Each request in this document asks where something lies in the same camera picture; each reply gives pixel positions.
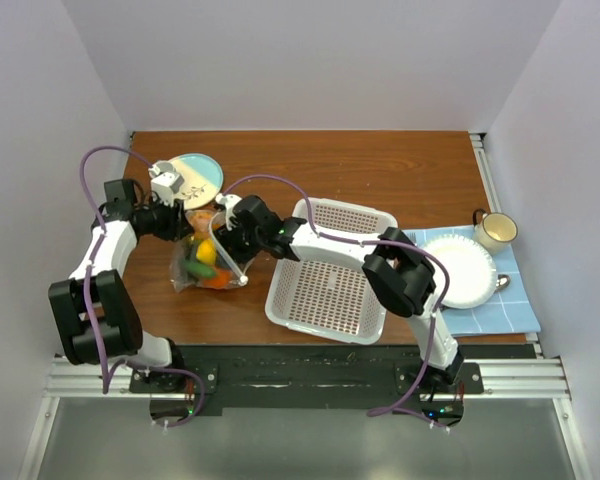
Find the yellow fake lemon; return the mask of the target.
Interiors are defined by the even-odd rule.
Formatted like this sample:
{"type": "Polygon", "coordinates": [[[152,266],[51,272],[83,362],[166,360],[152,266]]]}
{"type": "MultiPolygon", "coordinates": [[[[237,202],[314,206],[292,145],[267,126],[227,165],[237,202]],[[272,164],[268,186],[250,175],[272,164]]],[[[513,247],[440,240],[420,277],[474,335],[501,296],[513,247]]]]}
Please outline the yellow fake lemon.
{"type": "Polygon", "coordinates": [[[197,245],[195,250],[195,259],[209,266],[214,266],[217,259],[217,251],[214,242],[210,239],[203,239],[197,245]]]}

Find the clear zip top bag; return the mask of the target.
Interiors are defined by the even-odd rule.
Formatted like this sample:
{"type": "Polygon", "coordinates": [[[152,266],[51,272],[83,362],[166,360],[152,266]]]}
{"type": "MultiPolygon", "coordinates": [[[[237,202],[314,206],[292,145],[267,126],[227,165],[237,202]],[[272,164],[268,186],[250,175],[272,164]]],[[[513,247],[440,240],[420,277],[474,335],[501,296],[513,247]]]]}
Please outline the clear zip top bag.
{"type": "Polygon", "coordinates": [[[189,210],[186,220],[193,232],[179,240],[173,250],[170,280],[176,292],[187,288],[230,290],[247,285],[250,262],[238,263],[219,242],[224,214],[212,210],[189,210]]]}

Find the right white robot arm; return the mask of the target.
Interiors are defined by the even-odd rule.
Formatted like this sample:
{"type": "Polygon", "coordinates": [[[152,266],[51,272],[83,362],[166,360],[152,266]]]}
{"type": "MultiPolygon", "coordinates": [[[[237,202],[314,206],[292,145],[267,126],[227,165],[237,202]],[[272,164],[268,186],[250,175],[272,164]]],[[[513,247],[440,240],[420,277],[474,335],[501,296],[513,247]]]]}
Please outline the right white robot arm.
{"type": "Polygon", "coordinates": [[[281,219],[256,195],[219,194],[215,202],[224,225],[213,238],[231,261],[246,263],[265,252],[277,260],[318,261],[362,273],[381,306],[405,318],[418,339],[421,367],[414,385],[446,393],[460,382],[464,357],[439,312],[449,272],[402,230],[339,235],[316,226],[311,212],[281,219]]]}

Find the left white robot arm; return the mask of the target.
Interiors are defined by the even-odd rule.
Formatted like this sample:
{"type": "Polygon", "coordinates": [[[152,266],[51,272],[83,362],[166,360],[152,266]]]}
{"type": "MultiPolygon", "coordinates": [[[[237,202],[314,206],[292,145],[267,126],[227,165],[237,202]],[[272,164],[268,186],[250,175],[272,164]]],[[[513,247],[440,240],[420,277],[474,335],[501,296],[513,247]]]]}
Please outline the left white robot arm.
{"type": "Polygon", "coordinates": [[[141,237],[177,242],[193,230],[183,201],[165,200],[156,192],[139,200],[137,186],[131,179],[107,182],[100,205],[86,194],[95,213],[91,242],[69,278],[48,290],[64,356],[74,365],[98,365],[103,393],[122,365],[147,371],[165,392],[180,390],[187,380],[174,341],[143,329],[123,275],[141,237]]]}

